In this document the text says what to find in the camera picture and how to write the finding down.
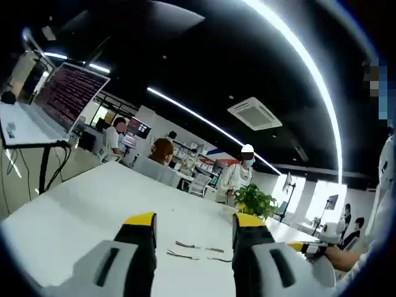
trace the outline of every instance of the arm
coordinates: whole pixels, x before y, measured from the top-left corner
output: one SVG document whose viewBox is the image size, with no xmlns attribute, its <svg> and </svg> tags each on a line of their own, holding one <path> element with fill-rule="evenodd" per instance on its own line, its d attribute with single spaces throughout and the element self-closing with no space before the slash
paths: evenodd
<svg viewBox="0 0 396 297">
<path fill-rule="evenodd" d="M 231 188 L 230 179 L 232 174 L 234 173 L 235 168 L 236 168 L 236 164 L 232 164 L 230 167 L 228 167 L 220 180 L 218 188 L 219 190 L 224 192 L 224 195 L 226 195 L 227 191 Z"/>
<path fill-rule="evenodd" d="M 122 151 L 119 148 L 117 148 L 117 147 L 112 148 L 111 150 L 113 151 L 113 153 L 115 153 L 117 155 L 120 155 L 120 156 L 123 155 Z"/>
<path fill-rule="evenodd" d="M 118 148 L 118 134 L 108 134 L 109 139 L 109 145 L 113 153 L 122 156 L 123 153 L 122 151 Z"/>
<path fill-rule="evenodd" d="M 325 255 L 335 269 L 348 272 L 359 260 L 361 254 L 359 252 L 342 251 L 336 246 L 329 246 Z"/>
</svg>

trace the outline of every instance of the ceiling vent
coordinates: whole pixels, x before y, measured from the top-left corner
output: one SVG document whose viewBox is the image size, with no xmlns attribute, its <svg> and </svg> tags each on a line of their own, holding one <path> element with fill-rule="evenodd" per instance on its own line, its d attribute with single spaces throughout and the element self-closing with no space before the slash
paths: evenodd
<svg viewBox="0 0 396 297">
<path fill-rule="evenodd" d="M 227 110 L 255 131 L 282 126 L 273 113 L 254 97 Z"/>
</svg>

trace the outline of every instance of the ceiling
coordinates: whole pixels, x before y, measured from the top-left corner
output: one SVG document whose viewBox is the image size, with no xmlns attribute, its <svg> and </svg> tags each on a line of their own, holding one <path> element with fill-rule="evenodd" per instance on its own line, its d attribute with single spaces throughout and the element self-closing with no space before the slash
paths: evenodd
<svg viewBox="0 0 396 297">
<path fill-rule="evenodd" d="M 388 132 L 385 125 L 379 126 L 377 99 L 362 87 L 365 53 L 313 1 L 293 1 L 293 6 L 287 1 L 264 2 L 294 31 L 321 71 L 337 115 L 344 170 L 367 176 L 343 181 L 355 187 L 375 185 Z M 242 0 L 51 3 L 40 21 L 31 24 L 33 36 L 44 51 L 76 61 L 93 58 L 110 68 L 107 92 L 148 106 L 232 156 L 239 155 L 241 148 L 230 139 L 146 91 L 155 88 L 253 145 L 270 163 L 300 166 L 292 173 L 311 179 L 337 180 L 334 174 L 301 169 L 337 170 L 329 115 L 296 51 Z M 45 39 L 40 31 L 45 25 L 51 25 L 56 41 Z M 253 131 L 227 112 L 249 97 L 259 99 L 283 126 Z M 273 173 L 261 161 L 255 169 Z M 285 166 L 278 169 L 288 171 Z"/>
</svg>

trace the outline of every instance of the face mask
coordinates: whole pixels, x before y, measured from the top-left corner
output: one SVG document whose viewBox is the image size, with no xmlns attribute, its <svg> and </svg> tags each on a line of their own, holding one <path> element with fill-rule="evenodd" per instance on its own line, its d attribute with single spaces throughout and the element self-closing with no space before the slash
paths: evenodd
<svg viewBox="0 0 396 297">
<path fill-rule="evenodd" d="M 251 167 L 251 166 L 253 165 L 253 163 L 254 163 L 254 159 L 252 159 L 252 160 L 245 160 L 245 164 L 246 164 L 246 166 L 248 166 L 248 167 Z"/>
</svg>

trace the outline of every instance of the wire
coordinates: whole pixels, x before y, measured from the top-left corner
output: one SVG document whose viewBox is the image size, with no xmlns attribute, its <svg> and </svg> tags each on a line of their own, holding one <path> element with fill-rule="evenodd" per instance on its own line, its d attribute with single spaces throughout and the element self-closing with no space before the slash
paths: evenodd
<svg viewBox="0 0 396 297">
<path fill-rule="evenodd" d="M 15 160 L 12 161 L 12 157 L 14 156 L 15 152 L 17 153 L 17 156 L 16 156 Z M 18 151 L 17 150 L 12 150 L 12 154 L 11 154 L 11 157 L 9 159 L 8 166 L 7 166 L 7 175 L 10 174 L 10 172 L 12 170 L 12 167 L 16 163 L 17 159 L 18 159 Z"/>
<path fill-rule="evenodd" d="M 30 180 L 29 180 L 30 172 L 29 172 L 29 167 L 27 166 L 25 158 L 24 158 L 24 155 L 22 154 L 22 151 L 20 149 L 19 149 L 19 152 L 20 152 L 20 156 L 22 157 L 22 160 L 24 161 L 24 164 L 25 164 L 25 167 L 26 167 L 26 170 L 27 170 L 27 189 L 29 191 L 29 200 L 32 201 L 32 195 L 30 193 Z"/>
<path fill-rule="evenodd" d="M 50 179 L 49 183 L 47 184 L 45 191 L 48 191 L 48 189 L 50 188 L 51 184 L 53 183 L 53 181 L 56 179 L 56 177 L 58 176 L 59 172 L 61 172 L 61 170 L 63 169 L 64 165 L 67 163 L 70 154 L 72 152 L 71 148 L 68 147 L 69 149 L 69 153 L 67 153 L 67 149 L 66 147 L 63 147 L 65 154 L 64 154 L 64 159 L 63 162 L 61 164 L 61 166 L 54 172 L 54 175 L 52 176 L 52 178 Z"/>
<path fill-rule="evenodd" d="M 3 179 L 2 179 L 2 151 L 3 151 L 3 149 L 2 149 L 2 146 L 1 146 L 1 156 L 0 156 L 1 188 L 2 188 L 2 194 L 3 194 L 3 196 L 4 196 L 4 201 L 6 202 L 7 211 L 8 211 L 8 214 L 10 215 L 10 214 L 11 214 L 11 213 L 10 213 L 10 208 L 8 207 L 8 203 L 7 203 L 7 199 L 6 199 L 6 192 L 5 192 L 5 190 L 4 190 L 4 181 L 3 181 Z"/>
<path fill-rule="evenodd" d="M 59 155 L 58 155 L 58 153 L 56 152 L 56 149 L 55 149 L 54 147 L 53 147 L 53 150 L 54 150 L 54 152 L 55 152 L 56 158 L 58 158 L 59 167 L 61 167 L 61 159 L 60 159 L 60 157 L 59 157 Z M 63 180 L 63 176 L 62 176 L 62 171 L 60 171 L 59 174 L 61 175 L 61 180 L 62 180 L 62 183 L 63 183 L 64 180 Z"/>
</svg>

